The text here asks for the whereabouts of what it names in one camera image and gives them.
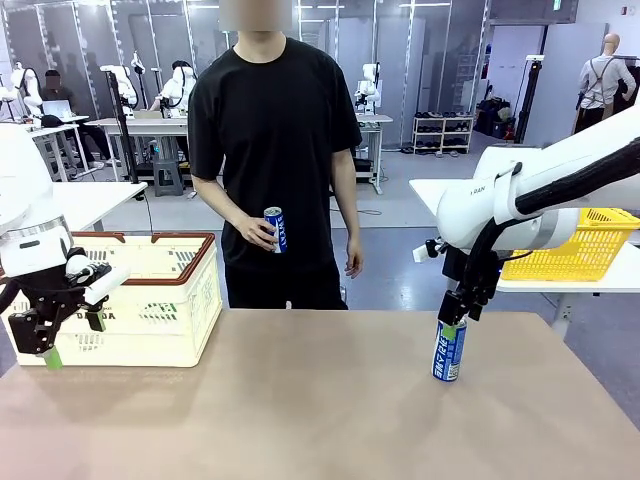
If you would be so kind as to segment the person's right hand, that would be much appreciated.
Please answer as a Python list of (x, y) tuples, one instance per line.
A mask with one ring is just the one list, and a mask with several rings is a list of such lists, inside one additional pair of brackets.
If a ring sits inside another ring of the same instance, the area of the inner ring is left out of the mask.
[(269, 252), (276, 250), (275, 227), (268, 221), (243, 214), (235, 228), (247, 242)]

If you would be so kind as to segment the person's left hand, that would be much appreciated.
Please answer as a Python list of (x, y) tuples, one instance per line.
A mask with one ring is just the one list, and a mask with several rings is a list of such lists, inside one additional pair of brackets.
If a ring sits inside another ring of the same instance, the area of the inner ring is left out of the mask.
[(347, 242), (346, 253), (345, 275), (355, 279), (362, 272), (364, 266), (364, 254), (360, 240), (350, 238)]

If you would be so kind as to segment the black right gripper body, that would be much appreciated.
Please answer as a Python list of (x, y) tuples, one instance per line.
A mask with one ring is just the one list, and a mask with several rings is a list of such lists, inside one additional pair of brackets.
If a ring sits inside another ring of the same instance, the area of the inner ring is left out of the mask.
[(457, 248), (447, 248), (442, 274), (447, 278), (448, 290), (467, 290), (469, 284), (465, 281), (465, 271), (469, 255)]

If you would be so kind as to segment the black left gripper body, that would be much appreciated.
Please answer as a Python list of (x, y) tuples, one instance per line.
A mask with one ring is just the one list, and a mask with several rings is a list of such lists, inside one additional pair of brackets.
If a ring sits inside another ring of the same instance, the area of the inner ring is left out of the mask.
[(64, 274), (38, 272), (22, 277), (22, 293), (45, 320), (66, 320), (84, 304), (84, 289), (71, 287)]

